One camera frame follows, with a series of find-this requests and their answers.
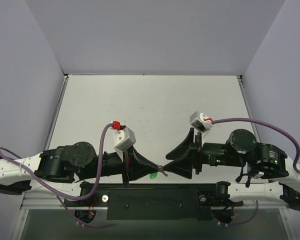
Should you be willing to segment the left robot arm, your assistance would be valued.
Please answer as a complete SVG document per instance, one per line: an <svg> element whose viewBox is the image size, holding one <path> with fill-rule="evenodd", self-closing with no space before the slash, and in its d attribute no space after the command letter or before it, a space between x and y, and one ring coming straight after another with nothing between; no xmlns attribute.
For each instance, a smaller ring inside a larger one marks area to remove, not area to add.
<svg viewBox="0 0 300 240"><path fill-rule="evenodd" d="M101 177L121 175L128 184L163 170L132 146L123 153L96 154L90 143L81 141L15 160L4 156L4 150L0 147L1 194L45 193L82 206L92 202Z"/></svg>

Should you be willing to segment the green key tag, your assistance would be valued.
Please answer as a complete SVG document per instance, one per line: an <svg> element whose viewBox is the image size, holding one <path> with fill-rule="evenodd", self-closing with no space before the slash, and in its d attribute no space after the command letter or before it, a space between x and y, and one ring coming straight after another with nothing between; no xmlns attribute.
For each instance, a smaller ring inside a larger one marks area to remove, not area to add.
<svg viewBox="0 0 300 240"><path fill-rule="evenodd" d="M153 180L153 179L155 179L157 176L158 176L158 173L157 173L157 172L153 172L153 173L151 173L151 174L149 175L149 178L150 178L151 180Z"/></svg>

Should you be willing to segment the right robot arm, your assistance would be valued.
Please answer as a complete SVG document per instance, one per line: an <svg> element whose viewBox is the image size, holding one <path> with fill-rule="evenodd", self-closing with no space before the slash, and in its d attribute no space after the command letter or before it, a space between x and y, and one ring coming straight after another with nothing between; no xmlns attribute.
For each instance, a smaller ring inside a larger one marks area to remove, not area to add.
<svg viewBox="0 0 300 240"><path fill-rule="evenodd" d="M225 143L204 142L204 134L190 128L187 137L165 157L166 172L186 179L202 172L203 165L240 168L233 181L219 181L213 193L198 192L213 206L229 206L243 201L282 203L300 211L300 177L293 161L280 148L259 143L246 129L234 130Z"/></svg>

